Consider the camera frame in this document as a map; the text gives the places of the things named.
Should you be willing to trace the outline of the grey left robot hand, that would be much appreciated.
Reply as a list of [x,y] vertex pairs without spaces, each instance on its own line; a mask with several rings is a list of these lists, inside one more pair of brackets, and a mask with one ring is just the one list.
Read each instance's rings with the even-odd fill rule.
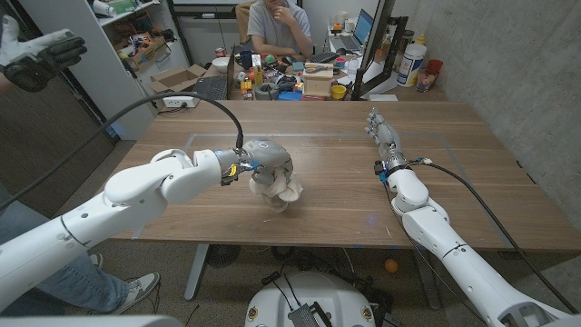
[[240,164],[252,171],[252,179],[258,184],[275,182],[276,170],[281,168],[286,181],[291,178],[293,163],[290,154],[280,144],[269,139],[257,139],[245,143],[240,154]]

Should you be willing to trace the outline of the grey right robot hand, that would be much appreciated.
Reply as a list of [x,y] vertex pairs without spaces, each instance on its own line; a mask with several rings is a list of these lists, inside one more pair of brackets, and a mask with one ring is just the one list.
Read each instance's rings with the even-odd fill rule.
[[405,166],[408,161],[402,153],[399,133],[387,123],[376,108],[371,110],[367,118],[368,127],[365,132],[379,148],[379,155],[386,170]]

